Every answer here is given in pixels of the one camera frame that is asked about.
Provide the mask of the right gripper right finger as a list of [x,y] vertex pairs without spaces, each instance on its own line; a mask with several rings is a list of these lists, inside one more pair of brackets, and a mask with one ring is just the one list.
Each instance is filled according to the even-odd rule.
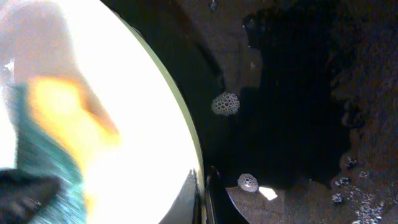
[[249,224],[234,206],[215,167],[208,168],[205,186],[207,224]]

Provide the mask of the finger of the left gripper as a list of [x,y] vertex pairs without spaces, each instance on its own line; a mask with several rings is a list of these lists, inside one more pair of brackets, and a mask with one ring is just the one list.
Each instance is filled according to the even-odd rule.
[[1,171],[1,224],[28,224],[60,191],[53,175],[35,176],[19,169]]

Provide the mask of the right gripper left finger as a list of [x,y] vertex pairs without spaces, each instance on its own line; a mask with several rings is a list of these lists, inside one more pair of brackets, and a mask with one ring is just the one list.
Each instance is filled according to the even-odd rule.
[[198,176],[190,170],[170,210],[159,224],[201,224],[201,196]]

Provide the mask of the light blue plate top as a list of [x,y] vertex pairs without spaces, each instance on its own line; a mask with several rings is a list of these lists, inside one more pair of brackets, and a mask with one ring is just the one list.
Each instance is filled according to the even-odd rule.
[[205,222],[200,145],[169,71],[140,33],[100,1],[1,2],[1,171],[16,167],[13,88],[75,80],[119,134],[106,158],[122,219],[159,223],[195,169]]

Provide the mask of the green yellow sponge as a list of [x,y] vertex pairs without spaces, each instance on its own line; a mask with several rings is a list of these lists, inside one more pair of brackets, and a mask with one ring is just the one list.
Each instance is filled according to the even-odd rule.
[[32,78],[13,88],[16,167],[61,180],[55,198],[29,223],[114,223],[122,208],[105,163],[119,145],[118,132],[88,107],[81,83]]

